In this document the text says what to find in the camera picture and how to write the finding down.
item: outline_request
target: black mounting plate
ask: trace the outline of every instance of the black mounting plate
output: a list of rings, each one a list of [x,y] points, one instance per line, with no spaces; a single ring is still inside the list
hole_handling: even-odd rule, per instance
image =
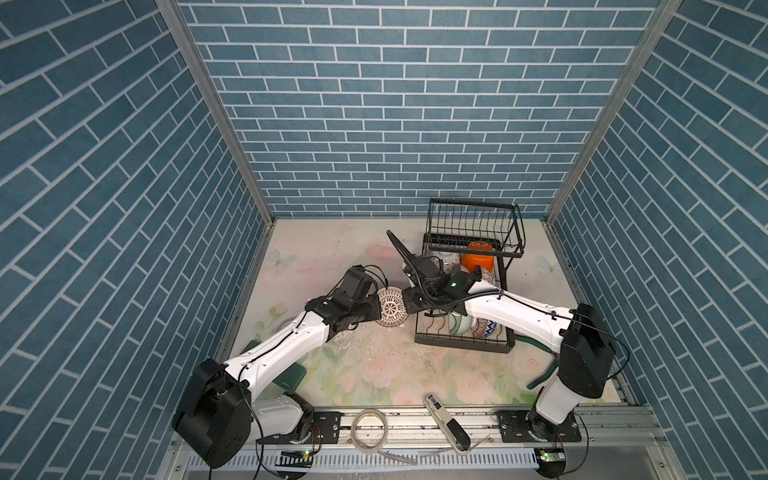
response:
[[[341,412],[317,412],[312,416],[312,424],[320,427],[323,434],[323,443],[326,445],[339,443],[339,430],[341,429]],[[265,439],[257,440],[264,445],[292,445],[289,440],[291,435],[272,435]]]
[[[496,412],[498,426],[502,432],[502,442],[504,443],[522,443],[522,442],[580,442],[581,432],[579,432],[576,417],[573,412],[568,413],[565,422],[560,425],[557,432],[552,433],[546,439],[534,437],[530,432],[530,425],[526,416],[528,410],[499,410]]]

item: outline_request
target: dish rack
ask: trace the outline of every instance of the dish rack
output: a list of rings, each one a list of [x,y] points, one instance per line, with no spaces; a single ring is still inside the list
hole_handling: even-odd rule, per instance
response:
[[[495,283],[507,289],[507,268],[514,258],[520,258],[525,249],[525,228],[522,226],[517,205],[494,204],[473,200],[432,198],[429,201],[426,232],[422,255],[427,252],[455,252],[480,254],[471,250],[471,242],[486,242],[493,251],[482,254],[495,258]],[[515,336],[508,327],[497,328],[489,337],[476,339],[472,331],[451,335],[448,316],[416,316],[417,343],[447,346],[482,352],[509,353],[515,345]]]

